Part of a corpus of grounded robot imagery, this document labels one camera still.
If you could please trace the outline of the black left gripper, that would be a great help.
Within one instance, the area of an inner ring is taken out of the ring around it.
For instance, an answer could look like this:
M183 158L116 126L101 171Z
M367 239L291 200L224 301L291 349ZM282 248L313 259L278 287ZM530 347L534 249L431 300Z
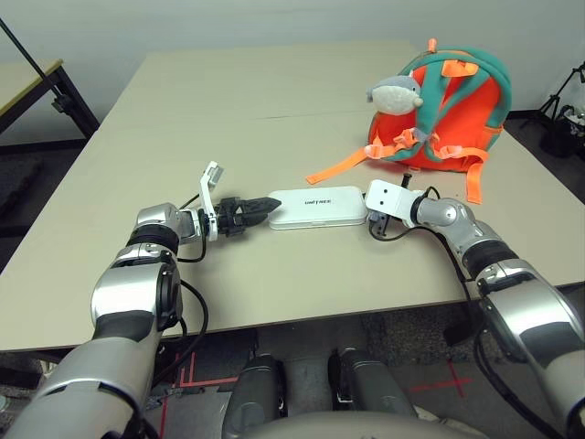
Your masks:
M216 205L218 233L227 238L242 234L248 227L262 224L268 214L282 202L276 198L262 197L245 200L223 198Z

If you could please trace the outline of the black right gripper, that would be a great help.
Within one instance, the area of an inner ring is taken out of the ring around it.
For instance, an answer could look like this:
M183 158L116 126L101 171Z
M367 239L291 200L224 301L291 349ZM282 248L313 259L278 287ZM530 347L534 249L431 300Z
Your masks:
M375 240L387 240L386 229L390 216L384 213L370 213L368 215L368 231Z

